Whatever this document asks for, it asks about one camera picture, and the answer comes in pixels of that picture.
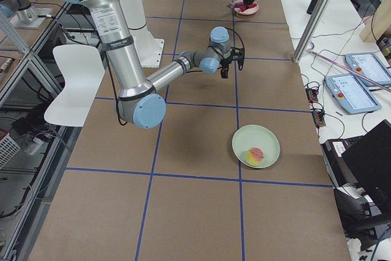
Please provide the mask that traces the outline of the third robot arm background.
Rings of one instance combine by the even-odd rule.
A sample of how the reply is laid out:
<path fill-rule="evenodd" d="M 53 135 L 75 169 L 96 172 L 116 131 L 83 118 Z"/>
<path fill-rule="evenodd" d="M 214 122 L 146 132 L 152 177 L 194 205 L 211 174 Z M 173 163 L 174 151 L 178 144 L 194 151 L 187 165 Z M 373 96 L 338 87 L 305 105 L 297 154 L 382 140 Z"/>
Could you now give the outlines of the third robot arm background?
<path fill-rule="evenodd" d="M 30 0 L 1 0 L 1 13 L 18 29 L 38 29 L 52 9 L 35 7 Z"/>

